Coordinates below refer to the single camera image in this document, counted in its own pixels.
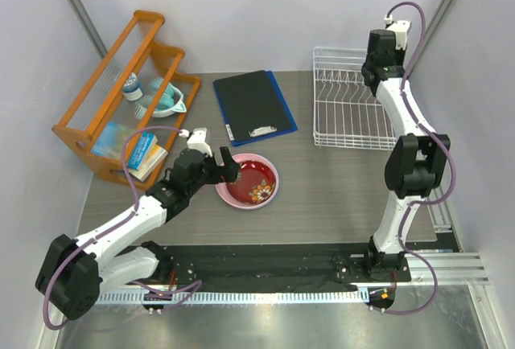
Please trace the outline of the pink plate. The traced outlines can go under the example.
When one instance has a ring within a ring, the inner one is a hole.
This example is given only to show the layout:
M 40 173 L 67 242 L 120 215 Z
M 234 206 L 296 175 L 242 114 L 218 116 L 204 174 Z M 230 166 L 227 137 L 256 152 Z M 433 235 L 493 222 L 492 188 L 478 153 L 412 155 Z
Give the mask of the pink plate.
M 267 164 L 268 166 L 271 167 L 271 169 L 273 170 L 276 178 L 277 178 L 277 188 L 276 188 L 276 191 L 275 193 L 271 196 L 271 198 L 266 201 L 265 203 L 263 204 L 259 204 L 255 207 L 253 206 L 250 206 L 248 204 L 242 204 L 242 203 L 238 203 L 235 199 L 233 199 L 227 189 L 226 189 L 226 186 L 225 184 L 226 183 L 219 183 L 216 185 L 216 192 L 218 193 L 218 195 L 227 203 L 229 204 L 230 206 L 232 207 L 235 207 L 235 208 L 238 208 L 238 209 L 242 209 L 242 210 L 255 210 L 255 209 L 258 209 L 258 208 L 261 208 L 261 207 L 264 207 L 265 205 L 267 205 L 277 194 L 278 192 L 278 187 L 279 187 L 279 175 L 278 175 L 278 171 L 275 167 L 275 165 L 267 158 L 261 156 L 261 155 L 258 155 L 258 154 L 250 154 L 250 153 L 241 153 L 241 154 L 236 154 L 233 156 L 233 159 L 236 161 L 236 162 L 240 162 L 243 158 L 251 158 L 251 159 L 255 159 L 255 160 L 258 160 L 258 161 L 261 161 L 261 162 L 264 162 L 265 164 Z

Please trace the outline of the red floral plate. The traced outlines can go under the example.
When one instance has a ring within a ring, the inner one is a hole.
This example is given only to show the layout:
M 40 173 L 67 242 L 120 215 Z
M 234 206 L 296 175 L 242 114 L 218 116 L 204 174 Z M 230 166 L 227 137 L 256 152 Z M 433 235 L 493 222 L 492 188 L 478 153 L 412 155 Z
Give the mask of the red floral plate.
M 229 195 L 238 203 L 257 206 L 268 201 L 277 188 L 277 178 L 264 162 L 243 158 L 235 182 L 226 183 Z

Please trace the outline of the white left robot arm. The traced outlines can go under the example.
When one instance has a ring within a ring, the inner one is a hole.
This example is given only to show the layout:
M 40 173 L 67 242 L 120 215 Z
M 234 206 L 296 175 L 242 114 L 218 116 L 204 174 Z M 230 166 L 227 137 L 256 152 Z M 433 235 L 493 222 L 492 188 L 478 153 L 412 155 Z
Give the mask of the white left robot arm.
M 140 279 L 161 284 L 170 277 L 173 259 L 165 248 L 147 241 L 130 252 L 125 249 L 183 212 L 201 187 L 235 182 L 239 164 L 228 147 L 222 146 L 220 154 L 223 162 L 217 164 L 213 156 L 183 150 L 132 207 L 91 232 L 75 238 L 62 234 L 51 242 L 35 281 L 49 328 L 50 306 L 76 320 L 112 289 Z

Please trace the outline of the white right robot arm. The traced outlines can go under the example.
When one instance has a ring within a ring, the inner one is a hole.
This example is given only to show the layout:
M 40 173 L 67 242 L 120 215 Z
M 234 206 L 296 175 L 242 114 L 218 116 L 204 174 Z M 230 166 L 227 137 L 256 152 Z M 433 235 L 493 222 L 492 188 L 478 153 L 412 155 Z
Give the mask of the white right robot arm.
M 379 228 L 365 250 L 363 269 L 374 281 L 387 281 L 402 270 L 406 238 L 422 203 L 439 187 L 450 138 L 438 134 L 423 117 L 405 79 L 407 32 L 393 27 L 369 33 L 361 73 L 385 109 L 396 144 L 385 164 L 389 198 Z

